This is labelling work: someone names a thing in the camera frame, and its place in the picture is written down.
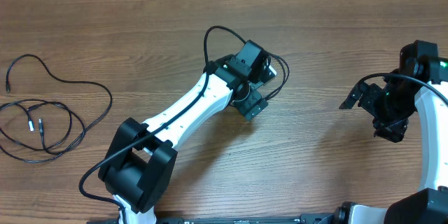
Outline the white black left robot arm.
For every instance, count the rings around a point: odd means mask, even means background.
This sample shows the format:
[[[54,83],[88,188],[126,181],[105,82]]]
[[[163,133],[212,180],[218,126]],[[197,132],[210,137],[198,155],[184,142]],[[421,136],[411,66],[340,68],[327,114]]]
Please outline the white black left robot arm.
[[[154,206],[169,185],[180,146],[228,106],[251,120],[268,103],[258,88],[276,76],[271,55],[247,41],[235,55],[210,62],[195,86],[160,114],[117,129],[99,178],[120,203],[119,223],[155,223]]]

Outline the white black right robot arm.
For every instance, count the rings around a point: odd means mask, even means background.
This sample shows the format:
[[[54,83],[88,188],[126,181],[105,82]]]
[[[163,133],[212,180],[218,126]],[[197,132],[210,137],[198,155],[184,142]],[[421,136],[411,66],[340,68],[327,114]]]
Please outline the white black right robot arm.
[[[331,223],[447,222],[447,59],[435,43],[416,40],[400,50],[399,67],[380,73],[384,87],[361,78],[341,109],[363,108],[373,117],[374,135],[393,143],[404,139],[409,118],[421,126],[422,168],[419,189],[387,208],[345,202]]]

